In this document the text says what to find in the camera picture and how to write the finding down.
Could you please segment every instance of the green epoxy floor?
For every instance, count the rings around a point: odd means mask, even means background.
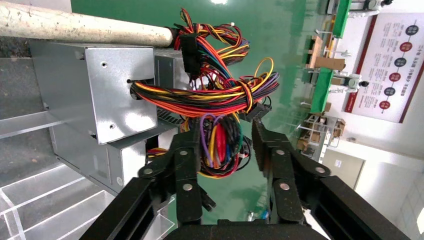
[[[255,72],[264,57],[272,57],[275,71],[281,75],[279,89],[271,95],[272,112],[263,122],[272,131],[289,136],[296,143],[300,131],[296,126],[308,114],[300,102],[311,98],[312,89],[306,83],[304,70],[310,38],[321,29],[325,16],[318,9],[320,0],[71,0],[72,11],[155,26],[184,24],[180,9],[184,7],[194,23],[219,25],[234,22],[250,41],[250,51],[243,62],[230,67],[234,76]],[[268,71],[264,65],[262,71]],[[246,135],[251,135],[251,124],[244,123]],[[203,211],[204,224],[216,224],[217,219],[245,221],[248,211],[255,211],[258,199],[266,190],[266,180],[258,171],[254,158],[244,170],[225,179],[198,177],[199,184],[209,193],[217,206],[213,212]],[[176,223],[175,202],[168,217]]]

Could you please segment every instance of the pvc pipe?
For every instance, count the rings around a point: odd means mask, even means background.
[[[0,1],[0,35],[63,42],[167,47],[165,27]]]

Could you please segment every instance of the metal casing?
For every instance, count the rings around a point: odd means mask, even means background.
[[[157,126],[157,109],[134,100],[127,80],[155,83],[153,47],[32,41],[44,107],[98,144]]]
[[[159,146],[169,148],[177,133],[175,125],[159,120],[153,129],[99,145],[95,139],[75,131],[68,124],[49,130],[57,159],[115,196],[145,165],[147,139],[159,135]]]
[[[158,86],[170,89],[192,89],[184,70],[183,54],[178,50],[155,49],[155,80]]]

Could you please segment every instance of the circular icon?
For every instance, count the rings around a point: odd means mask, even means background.
[[[381,109],[388,109],[388,108],[390,108],[390,102],[388,102],[388,101],[382,101],[382,102],[380,102],[380,108]]]
[[[420,28],[417,25],[411,25],[409,27],[406,28],[405,33],[408,36],[412,36],[418,33],[418,30]]]
[[[394,61],[394,65],[398,68],[405,66],[407,64],[407,60],[403,57],[399,57]]]
[[[395,95],[395,93],[396,93],[396,90],[393,87],[388,87],[388,88],[384,89],[384,94],[386,96],[390,97],[390,96]]]
[[[408,52],[409,50],[411,50],[412,49],[412,43],[410,43],[410,42],[404,42],[404,43],[402,43],[401,45],[400,45],[400,50],[402,51],[402,52]]]
[[[388,76],[388,79],[392,82],[397,82],[401,79],[401,75],[397,72],[394,72]]]

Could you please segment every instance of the ventilation grille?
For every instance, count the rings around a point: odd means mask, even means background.
[[[160,119],[177,126],[184,122],[179,115],[159,107],[157,108],[157,116]]]

